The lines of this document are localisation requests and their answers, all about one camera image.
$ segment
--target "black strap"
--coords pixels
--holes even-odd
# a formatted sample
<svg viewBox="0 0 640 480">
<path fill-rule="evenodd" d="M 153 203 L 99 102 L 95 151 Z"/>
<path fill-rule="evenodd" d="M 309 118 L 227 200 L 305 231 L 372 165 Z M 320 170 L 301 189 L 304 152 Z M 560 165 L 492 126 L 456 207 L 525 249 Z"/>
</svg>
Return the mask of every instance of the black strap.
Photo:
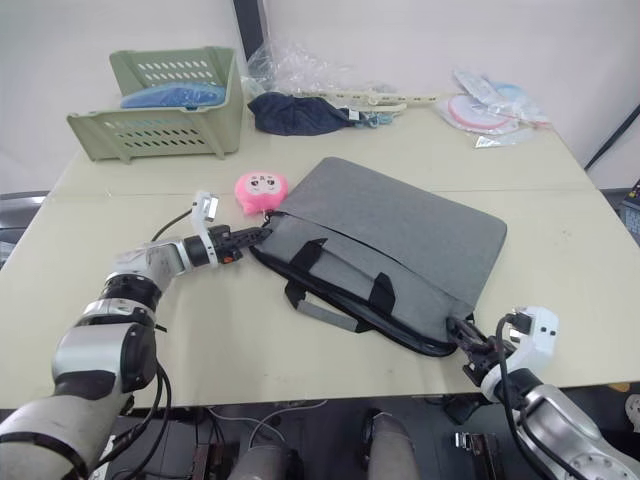
<svg viewBox="0 0 640 480">
<path fill-rule="evenodd" d="M 311 270 L 322 255 L 322 246 L 327 241 L 326 238 L 318 238 L 305 243 L 298 253 L 291 259 L 289 264 L 303 272 Z"/>
<path fill-rule="evenodd" d="M 323 252 L 322 246 L 326 241 L 326 238 L 318 238 L 316 240 L 308 241 L 302 246 L 298 253 L 294 255 L 289 262 L 289 265 L 301 272 L 308 273 L 320 259 Z M 317 320 L 321 320 L 336 327 L 356 333 L 362 333 L 372 329 L 370 325 L 360 322 L 351 316 L 340 315 L 308 302 L 306 300 L 307 289 L 299 282 L 290 279 L 284 287 L 284 293 L 293 308 Z"/>
</svg>

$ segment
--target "clear plastic wrap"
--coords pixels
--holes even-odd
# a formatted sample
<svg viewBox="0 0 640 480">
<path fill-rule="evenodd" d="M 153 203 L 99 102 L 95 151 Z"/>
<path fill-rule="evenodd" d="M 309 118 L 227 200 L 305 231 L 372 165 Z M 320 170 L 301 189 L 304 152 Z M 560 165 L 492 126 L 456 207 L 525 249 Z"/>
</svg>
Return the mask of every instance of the clear plastic wrap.
<svg viewBox="0 0 640 480">
<path fill-rule="evenodd" d="M 224 103 L 226 89 L 209 83 L 171 82 L 139 90 L 120 102 L 122 108 L 185 107 Z"/>
<path fill-rule="evenodd" d="M 309 52 L 301 44 L 286 39 L 265 42 L 249 58 L 248 68 L 252 81 L 245 81 L 246 90 L 252 95 L 258 91 L 258 86 L 267 92 L 293 95 L 313 92 L 395 91 L 390 85 L 365 81 L 354 68 L 328 62 Z M 338 95 L 323 98 L 336 107 L 367 105 L 366 97 L 360 102 L 352 98 L 347 101 Z"/>
</svg>

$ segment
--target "basket slot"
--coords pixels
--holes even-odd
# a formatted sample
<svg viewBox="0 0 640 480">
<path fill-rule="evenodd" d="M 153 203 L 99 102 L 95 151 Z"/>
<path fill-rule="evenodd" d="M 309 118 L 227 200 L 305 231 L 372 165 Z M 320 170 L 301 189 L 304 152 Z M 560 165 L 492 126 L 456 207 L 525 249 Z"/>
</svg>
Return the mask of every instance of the basket slot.
<svg viewBox="0 0 640 480">
<path fill-rule="evenodd" d="M 162 154 L 160 150 L 181 151 L 185 153 L 204 153 L 209 151 L 207 142 L 201 132 L 189 120 L 182 119 L 143 119 L 143 120 L 105 120 L 105 130 L 111 133 L 113 141 L 121 148 L 135 150 L 135 155 L 144 154 L 145 150 L 154 150 L 154 154 Z"/>
</svg>

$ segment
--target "plastic bag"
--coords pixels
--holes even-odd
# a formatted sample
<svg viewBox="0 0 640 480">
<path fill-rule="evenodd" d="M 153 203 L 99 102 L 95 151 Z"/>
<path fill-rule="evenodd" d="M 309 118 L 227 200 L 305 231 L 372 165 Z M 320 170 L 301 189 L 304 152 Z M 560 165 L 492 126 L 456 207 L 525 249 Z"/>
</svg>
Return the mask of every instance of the plastic bag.
<svg viewBox="0 0 640 480">
<path fill-rule="evenodd" d="M 285 39 L 263 43 L 249 58 L 248 69 L 255 84 L 267 92 L 300 95 L 312 92 L 393 93 L 395 91 L 390 85 L 364 80 L 348 65 L 337 65 L 323 60 L 301 44 Z M 255 84 L 245 83 L 249 91 L 257 91 Z M 353 98 L 347 100 L 335 94 L 329 94 L 323 98 L 338 108 L 367 105 L 366 96 L 360 101 Z"/>
<path fill-rule="evenodd" d="M 521 128 L 515 132 L 505 133 L 504 135 L 480 135 L 476 140 L 476 148 L 488 147 L 505 147 L 508 145 L 517 145 L 533 138 L 535 132 L 532 128 Z"/>
<path fill-rule="evenodd" d="M 171 82 L 124 97 L 122 108 L 185 107 L 195 110 L 224 103 L 226 89 L 209 83 Z"/>
<path fill-rule="evenodd" d="M 519 128 L 516 119 L 495 115 L 469 95 L 456 95 L 441 100 L 436 110 L 449 125 L 473 133 L 502 135 Z"/>
<path fill-rule="evenodd" d="M 459 69 L 453 71 L 453 76 L 469 95 L 486 105 L 490 113 L 536 125 L 549 123 L 540 107 L 517 85 L 492 83 L 486 77 Z"/>
</svg>

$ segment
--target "pink plush toy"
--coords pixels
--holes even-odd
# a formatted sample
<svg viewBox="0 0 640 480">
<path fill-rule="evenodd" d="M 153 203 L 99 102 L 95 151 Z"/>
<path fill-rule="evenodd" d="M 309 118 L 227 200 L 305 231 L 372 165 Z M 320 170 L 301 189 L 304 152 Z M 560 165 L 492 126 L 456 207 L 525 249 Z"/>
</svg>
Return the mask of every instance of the pink plush toy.
<svg viewBox="0 0 640 480">
<path fill-rule="evenodd" d="M 288 192 L 286 178 L 267 172 L 247 173 L 238 179 L 235 188 L 236 198 L 247 215 L 276 209 Z"/>
</svg>

